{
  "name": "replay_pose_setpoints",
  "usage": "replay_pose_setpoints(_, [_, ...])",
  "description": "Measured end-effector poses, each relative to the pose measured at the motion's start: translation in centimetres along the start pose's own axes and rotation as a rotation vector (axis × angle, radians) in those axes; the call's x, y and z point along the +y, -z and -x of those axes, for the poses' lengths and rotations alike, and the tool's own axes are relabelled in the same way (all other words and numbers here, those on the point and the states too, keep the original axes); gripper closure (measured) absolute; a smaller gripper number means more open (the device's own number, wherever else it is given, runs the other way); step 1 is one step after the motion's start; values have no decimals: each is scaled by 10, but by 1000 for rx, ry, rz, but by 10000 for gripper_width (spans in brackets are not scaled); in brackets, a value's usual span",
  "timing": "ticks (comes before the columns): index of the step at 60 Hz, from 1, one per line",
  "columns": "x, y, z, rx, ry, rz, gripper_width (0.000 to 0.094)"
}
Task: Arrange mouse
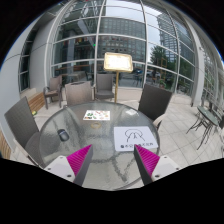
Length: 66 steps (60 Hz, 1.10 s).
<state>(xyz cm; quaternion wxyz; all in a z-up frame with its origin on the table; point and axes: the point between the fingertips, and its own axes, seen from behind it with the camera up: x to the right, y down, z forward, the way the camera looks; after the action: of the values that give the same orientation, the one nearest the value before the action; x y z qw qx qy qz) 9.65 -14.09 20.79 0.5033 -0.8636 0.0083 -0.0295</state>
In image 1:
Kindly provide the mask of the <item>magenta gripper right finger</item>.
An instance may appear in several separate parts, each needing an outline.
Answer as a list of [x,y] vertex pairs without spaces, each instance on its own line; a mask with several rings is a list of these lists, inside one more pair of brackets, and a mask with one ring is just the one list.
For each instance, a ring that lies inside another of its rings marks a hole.
[[144,185],[180,170],[180,166],[169,156],[158,156],[139,145],[134,146],[134,157]]

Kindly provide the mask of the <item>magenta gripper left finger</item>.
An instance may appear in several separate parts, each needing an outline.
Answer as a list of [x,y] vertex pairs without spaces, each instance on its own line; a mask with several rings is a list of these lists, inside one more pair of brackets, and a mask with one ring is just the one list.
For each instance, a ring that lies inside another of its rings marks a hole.
[[88,145],[69,156],[58,156],[44,170],[81,186],[91,163],[92,156],[93,148],[91,145]]

